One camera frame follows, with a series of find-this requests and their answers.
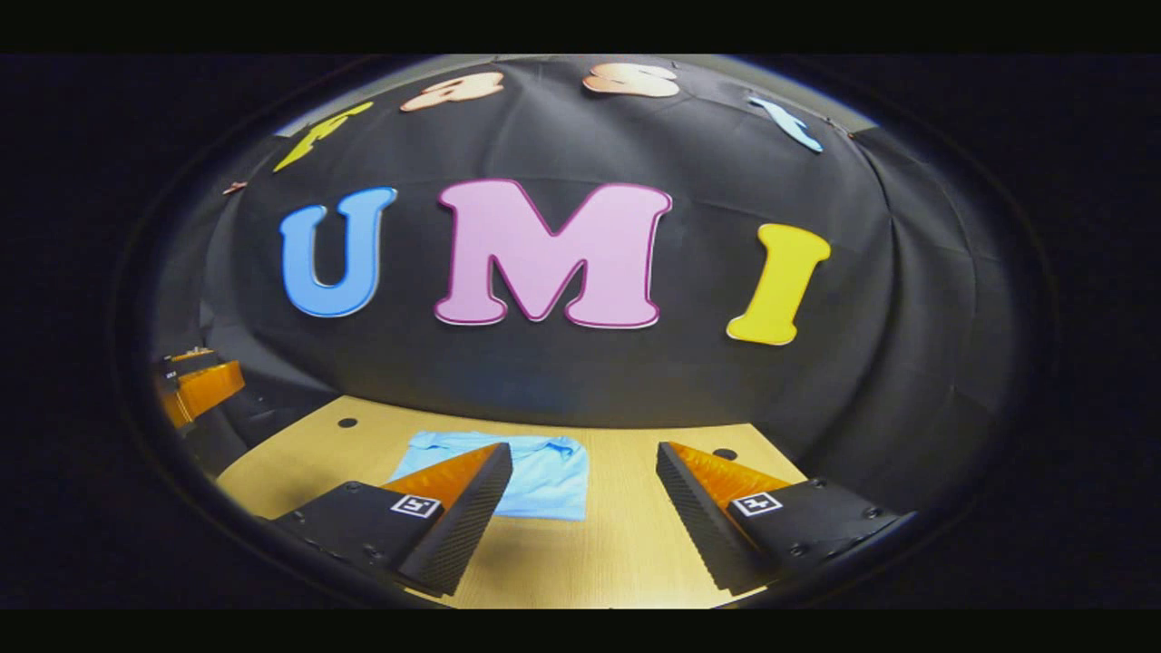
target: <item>pink letter m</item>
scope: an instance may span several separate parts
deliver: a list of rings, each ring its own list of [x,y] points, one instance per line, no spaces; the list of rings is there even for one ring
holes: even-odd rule
[[[649,301],[654,234],[672,207],[646,186],[606,184],[553,234],[527,193],[511,179],[478,179],[444,191],[455,211],[448,295],[435,316],[448,324],[495,324],[507,306],[492,295],[495,261],[520,310],[540,322],[583,265],[580,295],[564,315],[598,329],[641,329],[661,314]]]

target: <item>table surface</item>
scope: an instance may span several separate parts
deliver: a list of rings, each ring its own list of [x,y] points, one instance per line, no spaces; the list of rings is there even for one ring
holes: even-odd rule
[[[340,428],[354,418],[358,424]],[[806,476],[750,424],[695,429],[574,429],[468,419],[344,396],[258,445],[218,478],[251,514],[280,517],[346,481],[383,485],[419,431],[567,436],[589,451],[584,522],[493,516],[454,608],[713,608],[714,586],[657,478],[657,444],[713,452],[785,480]],[[431,600],[431,597],[418,594]]]

